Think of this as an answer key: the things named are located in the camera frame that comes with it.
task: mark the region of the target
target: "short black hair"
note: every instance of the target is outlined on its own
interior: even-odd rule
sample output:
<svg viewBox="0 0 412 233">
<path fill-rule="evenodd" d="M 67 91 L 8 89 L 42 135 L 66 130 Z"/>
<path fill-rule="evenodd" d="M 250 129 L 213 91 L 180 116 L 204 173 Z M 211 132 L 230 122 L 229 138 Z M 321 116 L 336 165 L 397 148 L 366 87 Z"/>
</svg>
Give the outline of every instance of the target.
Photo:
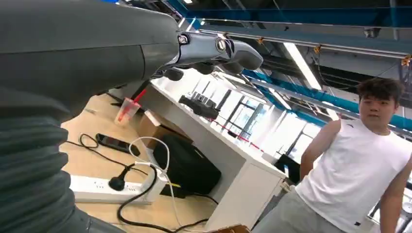
<svg viewBox="0 0 412 233">
<path fill-rule="evenodd" d="M 358 85 L 359 101 L 366 97 L 375 97 L 381 100 L 394 98 L 399 104 L 404 86 L 397 80 L 386 78 L 372 78 Z"/>
</svg>

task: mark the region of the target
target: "gray pants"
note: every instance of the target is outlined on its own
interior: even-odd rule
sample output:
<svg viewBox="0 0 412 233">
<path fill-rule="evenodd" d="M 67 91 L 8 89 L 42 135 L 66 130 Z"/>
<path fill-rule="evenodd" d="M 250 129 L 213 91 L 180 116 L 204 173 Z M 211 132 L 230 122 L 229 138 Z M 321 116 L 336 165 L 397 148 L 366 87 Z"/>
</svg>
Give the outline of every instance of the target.
<svg viewBox="0 0 412 233">
<path fill-rule="evenodd" d="M 287 193 L 252 233 L 344 233 L 313 211 L 299 195 Z"/>
</svg>

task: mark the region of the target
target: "plastic cup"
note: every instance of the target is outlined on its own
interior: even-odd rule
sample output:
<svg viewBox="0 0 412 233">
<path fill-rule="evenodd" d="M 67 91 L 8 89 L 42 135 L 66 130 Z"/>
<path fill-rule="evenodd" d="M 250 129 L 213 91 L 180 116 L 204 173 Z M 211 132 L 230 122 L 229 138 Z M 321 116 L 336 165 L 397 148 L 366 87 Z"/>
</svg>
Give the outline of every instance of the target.
<svg viewBox="0 0 412 233">
<path fill-rule="evenodd" d="M 115 124 L 121 126 L 128 124 L 130 118 L 136 114 L 139 108 L 140 105 L 138 103 L 133 102 L 133 100 L 129 98 L 125 98 L 115 118 Z"/>
</svg>

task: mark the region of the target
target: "desk leg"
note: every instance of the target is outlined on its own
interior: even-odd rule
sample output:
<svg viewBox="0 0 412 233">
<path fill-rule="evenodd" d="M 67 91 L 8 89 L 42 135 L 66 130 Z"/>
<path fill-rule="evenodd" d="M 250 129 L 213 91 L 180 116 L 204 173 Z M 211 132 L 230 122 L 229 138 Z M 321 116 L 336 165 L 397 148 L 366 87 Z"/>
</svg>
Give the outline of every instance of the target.
<svg viewBox="0 0 412 233">
<path fill-rule="evenodd" d="M 252 228 L 273 194 L 279 193 L 281 179 L 246 162 L 206 224 L 206 230 L 242 224 Z"/>
</svg>

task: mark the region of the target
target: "man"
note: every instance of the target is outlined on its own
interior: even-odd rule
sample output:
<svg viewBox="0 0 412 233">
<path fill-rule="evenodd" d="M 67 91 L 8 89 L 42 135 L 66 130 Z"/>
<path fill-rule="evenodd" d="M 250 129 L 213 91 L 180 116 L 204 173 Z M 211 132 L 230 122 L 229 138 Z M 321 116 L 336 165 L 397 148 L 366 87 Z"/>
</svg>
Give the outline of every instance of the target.
<svg viewBox="0 0 412 233">
<path fill-rule="evenodd" d="M 360 119 L 320 130 L 302 156 L 300 184 L 253 233 L 354 233 L 379 199 L 381 233 L 395 233 L 412 169 L 412 144 L 388 129 L 402 89 L 391 79 L 361 83 Z"/>
</svg>

